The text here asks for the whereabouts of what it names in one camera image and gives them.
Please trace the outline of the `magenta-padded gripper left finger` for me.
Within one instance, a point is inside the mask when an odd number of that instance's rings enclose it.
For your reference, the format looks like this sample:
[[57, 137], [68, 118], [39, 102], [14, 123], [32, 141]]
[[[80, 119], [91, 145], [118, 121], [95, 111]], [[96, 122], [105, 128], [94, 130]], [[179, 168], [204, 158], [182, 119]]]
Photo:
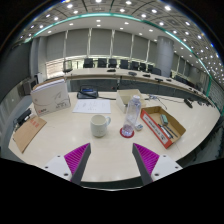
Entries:
[[79, 185], [90, 154], [91, 145], [87, 143], [70, 151], [66, 155], [55, 156], [43, 169]]

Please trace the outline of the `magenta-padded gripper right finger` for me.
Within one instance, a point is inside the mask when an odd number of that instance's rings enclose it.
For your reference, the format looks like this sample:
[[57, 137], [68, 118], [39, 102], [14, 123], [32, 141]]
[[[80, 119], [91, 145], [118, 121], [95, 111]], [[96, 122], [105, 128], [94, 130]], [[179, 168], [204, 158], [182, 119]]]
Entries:
[[133, 144], [132, 154], [135, 157], [141, 179], [144, 185], [182, 169], [168, 155], [158, 155], [150, 149], [137, 143]]

